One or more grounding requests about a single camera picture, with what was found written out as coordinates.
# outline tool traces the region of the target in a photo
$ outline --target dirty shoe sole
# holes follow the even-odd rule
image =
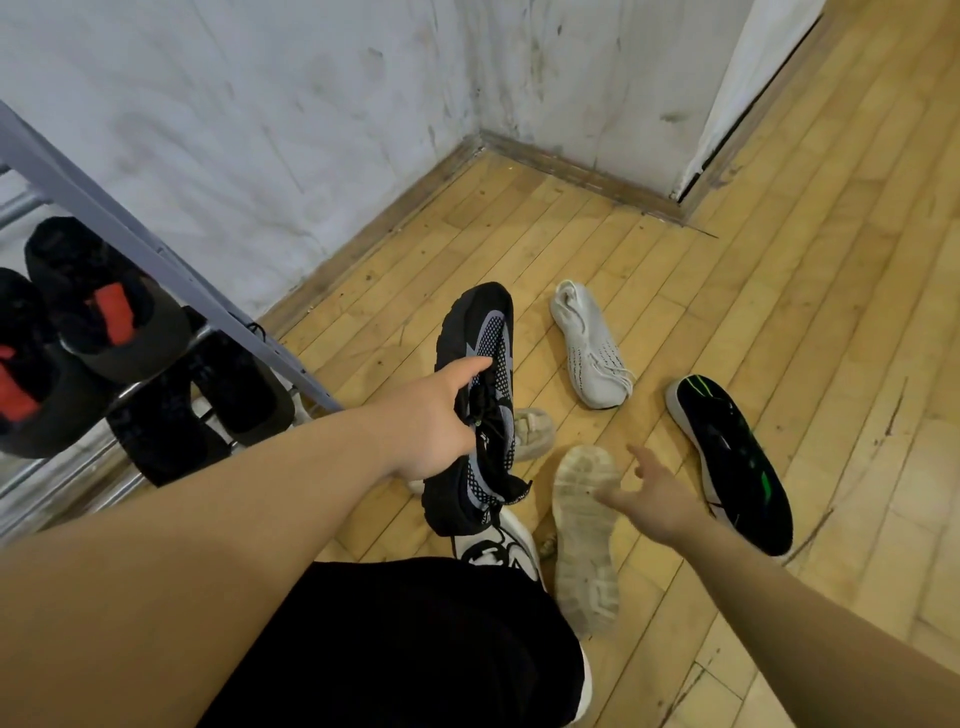
[[[620,591],[610,555],[616,512],[593,499],[598,488],[618,487],[620,473],[604,449],[580,445],[568,452],[553,485],[557,522],[557,604],[578,638],[616,620]]]

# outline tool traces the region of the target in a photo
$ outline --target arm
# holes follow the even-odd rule
[[[461,359],[154,494],[0,551],[5,725],[193,725],[378,479],[438,473],[474,438]]]
[[[648,449],[638,493],[597,497],[696,570],[800,728],[955,725],[960,676],[809,589],[711,518]]]

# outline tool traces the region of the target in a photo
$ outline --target shoe rack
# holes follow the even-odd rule
[[[327,412],[343,409],[291,352],[150,232],[15,111],[0,102],[0,176],[11,170],[22,176],[28,186],[12,199],[0,203],[0,229],[39,207],[56,203],[133,261],[182,303],[193,306],[207,319],[206,326],[190,341],[188,351],[211,332],[220,330],[289,381],[293,385],[291,396],[300,392]],[[113,406],[128,400],[147,381],[127,387],[118,395]],[[206,421],[212,414],[212,409],[208,410],[201,419]],[[105,443],[56,481],[43,483],[42,487],[37,488],[36,497],[18,498],[16,508],[5,510],[3,499],[38,474],[50,459],[28,461],[0,483],[0,544],[117,447],[119,445],[115,439]],[[143,476],[138,473],[117,483],[93,501],[87,507],[87,512],[102,510],[119,502],[142,480]]]

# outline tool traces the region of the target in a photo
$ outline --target white door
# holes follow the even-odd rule
[[[813,27],[826,0],[755,0],[700,137],[697,156],[674,187],[683,194],[740,115]]]

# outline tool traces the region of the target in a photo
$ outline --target right arm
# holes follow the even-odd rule
[[[597,498],[689,562],[800,728],[960,724],[960,675],[808,588],[630,450],[643,488]]]

